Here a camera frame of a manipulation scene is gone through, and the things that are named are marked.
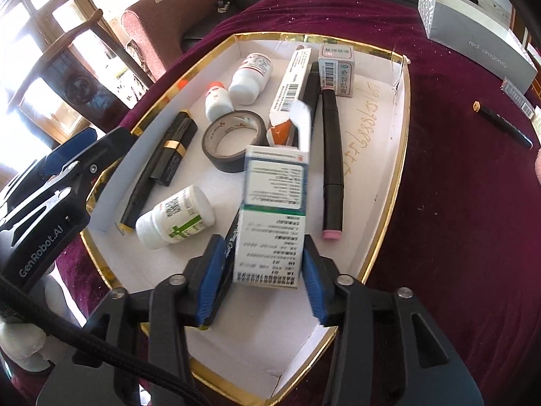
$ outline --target marker pen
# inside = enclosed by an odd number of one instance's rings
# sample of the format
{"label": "marker pen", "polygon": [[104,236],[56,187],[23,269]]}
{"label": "marker pen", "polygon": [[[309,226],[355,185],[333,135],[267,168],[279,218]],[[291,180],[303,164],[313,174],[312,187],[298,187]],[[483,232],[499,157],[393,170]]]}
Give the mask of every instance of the marker pen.
{"label": "marker pen", "polygon": [[323,142],[325,152],[323,239],[339,240],[344,214],[344,167],[342,137],[334,90],[321,90],[323,99]]}
{"label": "marker pen", "polygon": [[512,123],[505,120],[495,111],[492,111],[490,108],[482,107],[478,101],[473,103],[473,110],[476,113],[479,113],[480,116],[488,120],[492,125],[498,128],[500,131],[509,134],[516,142],[525,147],[526,149],[532,149],[534,144],[526,135],[515,127]]}

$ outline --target white cardboard box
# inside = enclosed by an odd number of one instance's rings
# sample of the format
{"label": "white cardboard box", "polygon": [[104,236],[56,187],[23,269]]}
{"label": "white cardboard box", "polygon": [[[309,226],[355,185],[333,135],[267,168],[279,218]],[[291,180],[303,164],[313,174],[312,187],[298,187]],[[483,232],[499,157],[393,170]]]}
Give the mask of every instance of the white cardboard box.
{"label": "white cardboard box", "polygon": [[513,82],[526,93],[537,69],[510,29],[469,0],[419,0],[429,39],[443,44]]}
{"label": "white cardboard box", "polygon": [[[404,163],[409,123],[407,58],[380,48],[321,37],[277,32],[233,35],[183,75],[164,93],[134,132],[144,130],[115,173],[100,182],[107,186],[95,207],[83,241],[110,286],[129,292],[151,289],[188,260],[205,250],[213,233],[225,235],[242,201],[244,173],[218,171],[201,149],[210,122],[205,116],[205,92],[213,81],[224,85],[244,58],[264,53],[274,69],[264,91],[250,109],[265,122],[293,52],[312,48],[317,60],[323,42],[351,44],[355,50],[354,96],[338,97],[344,158],[344,233],[339,242],[321,237],[323,225],[323,120],[321,102],[314,124],[308,168],[306,233],[320,254],[333,258],[341,273],[366,279],[392,214]],[[169,187],[157,185],[144,212],[187,185],[196,184],[213,206],[216,223],[197,236],[149,251],[135,233],[116,224],[125,209],[138,174],[144,168],[179,109],[188,109],[198,126],[194,140]],[[224,138],[221,154],[233,154],[253,139],[252,130]],[[233,284],[212,326],[186,329],[193,373],[207,385],[240,404],[271,406],[306,374],[331,343],[334,328],[313,317],[302,279],[297,289]]]}

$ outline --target white bottle cap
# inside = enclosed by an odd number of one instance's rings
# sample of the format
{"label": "white bottle cap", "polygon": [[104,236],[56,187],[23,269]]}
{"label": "white bottle cap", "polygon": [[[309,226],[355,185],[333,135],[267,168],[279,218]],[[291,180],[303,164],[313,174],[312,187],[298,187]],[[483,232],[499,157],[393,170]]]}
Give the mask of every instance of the white bottle cap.
{"label": "white bottle cap", "polygon": [[169,244],[161,237],[158,229],[156,229],[156,226],[152,220],[152,211],[141,215],[137,219],[137,222],[135,223],[135,230],[137,231],[139,241],[141,241],[141,244],[147,249],[161,249]]}
{"label": "white bottle cap", "polygon": [[251,105],[259,96],[259,84],[251,78],[235,78],[229,86],[229,96],[237,104]]}
{"label": "white bottle cap", "polygon": [[214,210],[212,209],[207,196],[199,186],[192,184],[189,188],[191,202],[197,213],[201,215],[201,220],[205,223],[205,228],[212,226],[216,219],[214,217]]}

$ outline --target ointment box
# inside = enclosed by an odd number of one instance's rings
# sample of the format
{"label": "ointment box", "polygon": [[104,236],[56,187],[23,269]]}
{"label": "ointment box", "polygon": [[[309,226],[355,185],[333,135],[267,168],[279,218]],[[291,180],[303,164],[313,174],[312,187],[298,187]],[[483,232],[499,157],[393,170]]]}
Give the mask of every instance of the ointment box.
{"label": "ointment box", "polygon": [[319,49],[321,89],[333,89],[337,96],[353,96],[355,54],[353,47],[321,44]]}
{"label": "ointment box", "polygon": [[233,282],[297,287],[306,219],[308,154],[249,146]]}

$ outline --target white pill bottle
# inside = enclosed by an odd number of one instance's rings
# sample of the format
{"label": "white pill bottle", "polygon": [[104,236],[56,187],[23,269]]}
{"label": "white pill bottle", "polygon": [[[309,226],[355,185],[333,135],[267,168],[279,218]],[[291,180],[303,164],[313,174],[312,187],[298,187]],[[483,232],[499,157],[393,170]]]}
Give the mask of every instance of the white pill bottle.
{"label": "white pill bottle", "polygon": [[211,83],[207,94],[205,94],[205,114],[207,118],[213,122],[234,110],[229,93],[224,85],[221,82]]}
{"label": "white pill bottle", "polygon": [[251,105],[267,85],[272,62],[263,53],[250,53],[233,75],[229,96],[236,104]]}
{"label": "white pill bottle", "polygon": [[188,186],[154,206],[135,223],[139,240],[148,249],[182,241],[214,224],[214,211],[203,191]]}

